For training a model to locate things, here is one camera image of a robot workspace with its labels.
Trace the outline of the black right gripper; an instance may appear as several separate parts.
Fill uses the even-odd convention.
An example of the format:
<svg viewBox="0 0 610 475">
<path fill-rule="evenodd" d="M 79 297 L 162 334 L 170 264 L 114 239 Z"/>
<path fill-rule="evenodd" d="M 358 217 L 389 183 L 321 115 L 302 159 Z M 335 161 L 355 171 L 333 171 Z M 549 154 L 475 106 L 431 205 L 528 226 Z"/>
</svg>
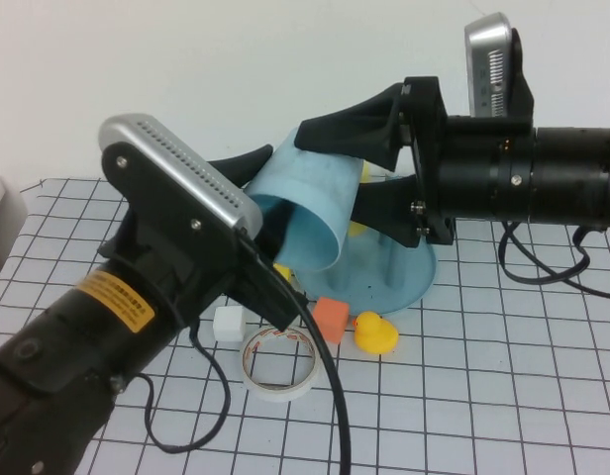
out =
<svg viewBox="0 0 610 475">
<path fill-rule="evenodd" d="M 455 219 L 440 208 L 439 169 L 447 112 L 439 79 L 408 77 L 342 111 L 303 121 L 297 148 L 360 158 L 389 171 L 412 150 L 415 174 L 358 186 L 352 221 L 404 247 L 450 245 Z"/>
</svg>

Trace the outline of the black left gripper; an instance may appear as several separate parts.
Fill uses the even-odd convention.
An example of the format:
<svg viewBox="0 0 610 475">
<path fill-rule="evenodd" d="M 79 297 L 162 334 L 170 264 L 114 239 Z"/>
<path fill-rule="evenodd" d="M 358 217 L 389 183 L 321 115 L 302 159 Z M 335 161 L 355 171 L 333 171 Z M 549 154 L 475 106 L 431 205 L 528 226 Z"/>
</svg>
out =
<svg viewBox="0 0 610 475">
<path fill-rule="evenodd" d="M 245 186 L 272 155 L 273 146 L 266 144 L 210 164 L 235 185 Z M 255 242 L 242 231 L 214 224 L 203 232 L 126 217 L 99 253 L 141 276 L 187 325 L 225 295 L 283 331 L 301 316 L 305 297 L 273 270 L 269 257 L 281 251 L 294 211 L 295 205 L 286 200 L 271 204 L 262 212 Z"/>
</svg>

